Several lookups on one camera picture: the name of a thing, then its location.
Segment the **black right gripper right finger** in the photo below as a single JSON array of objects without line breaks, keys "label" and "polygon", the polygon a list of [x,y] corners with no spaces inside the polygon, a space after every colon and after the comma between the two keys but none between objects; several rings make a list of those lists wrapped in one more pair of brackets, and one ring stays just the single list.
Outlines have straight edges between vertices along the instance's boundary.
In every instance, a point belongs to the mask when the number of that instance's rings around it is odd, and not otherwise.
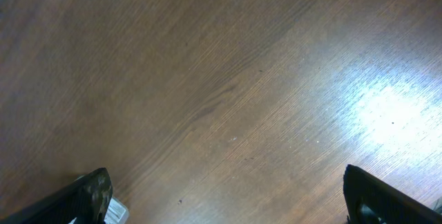
[{"label": "black right gripper right finger", "polygon": [[346,166],[347,223],[441,223],[441,201],[427,207],[354,165]]}]

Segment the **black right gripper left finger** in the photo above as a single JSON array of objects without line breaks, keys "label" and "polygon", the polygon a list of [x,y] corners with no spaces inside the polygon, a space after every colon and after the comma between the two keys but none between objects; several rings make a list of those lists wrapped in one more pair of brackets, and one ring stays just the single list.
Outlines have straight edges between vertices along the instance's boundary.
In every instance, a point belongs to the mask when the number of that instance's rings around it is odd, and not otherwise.
[{"label": "black right gripper left finger", "polygon": [[102,167],[9,215],[1,224],[104,224],[112,196],[111,178]]}]

